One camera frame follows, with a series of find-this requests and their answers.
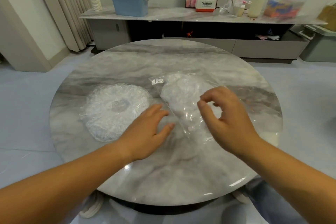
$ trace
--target hand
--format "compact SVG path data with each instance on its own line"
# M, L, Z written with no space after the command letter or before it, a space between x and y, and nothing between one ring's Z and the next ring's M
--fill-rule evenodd
M126 162L133 162L149 157L167 138L175 124L167 124L159 133L157 126L169 112L161 110L162 105L155 104L146 109L125 130L119 140L119 145Z
M223 86L208 90L201 95L197 103L199 111L216 142L226 151L243 154L251 142L260 140L249 116L238 97ZM219 119L213 114L207 102L213 101L214 106L222 109Z

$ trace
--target blue storage box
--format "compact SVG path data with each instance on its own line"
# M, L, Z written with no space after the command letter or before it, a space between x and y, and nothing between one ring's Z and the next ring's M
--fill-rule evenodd
M117 15L144 17L148 13L148 0L112 0Z

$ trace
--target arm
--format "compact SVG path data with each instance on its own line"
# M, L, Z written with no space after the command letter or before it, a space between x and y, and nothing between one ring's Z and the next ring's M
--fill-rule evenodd
M162 105L145 110L119 140L69 163L0 190L1 223L59 223L104 181L125 165L149 157L174 124L157 133L168 111Z
M222 109L219 119L210 101ZM198 107L218 144L256 171L309 223L336 223L336 180L261 139L234 93L211 89Z

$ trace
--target curtain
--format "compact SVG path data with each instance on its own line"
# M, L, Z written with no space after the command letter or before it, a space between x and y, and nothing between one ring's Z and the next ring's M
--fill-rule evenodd
M78 16L89 10L88 0L44 0L70 50L78 52L93 39L85 19Z

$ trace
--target trash bin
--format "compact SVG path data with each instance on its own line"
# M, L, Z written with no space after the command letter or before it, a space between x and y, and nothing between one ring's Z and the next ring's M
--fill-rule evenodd
M305 25L299 35L309 40L301 53L304 61L336 62L336 32L318 25Z
M112 0L117 15L144 17L148 13L148 0Z

